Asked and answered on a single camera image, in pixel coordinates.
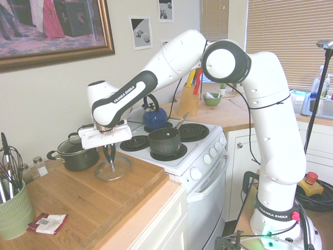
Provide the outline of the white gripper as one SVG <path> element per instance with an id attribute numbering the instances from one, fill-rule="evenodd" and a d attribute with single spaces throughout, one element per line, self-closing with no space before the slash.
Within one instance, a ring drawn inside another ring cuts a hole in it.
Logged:
<path id="1" fill-rule="evenodd" d="M 110 163 L 110 155 L 108 153 L 109 144 L 127 141 L 132 138 L 130 127 L 125 124 L 116 126 L 106 133 L 90 128 L 80 128 L 78 135 L 81 138 L 82 147 L 84 149 L 97 148 L 103 146 L 103 153 L 108 163 Z M 111 145 L 111 161 L 114 162 L 116 155 L 116 146 Z"/>

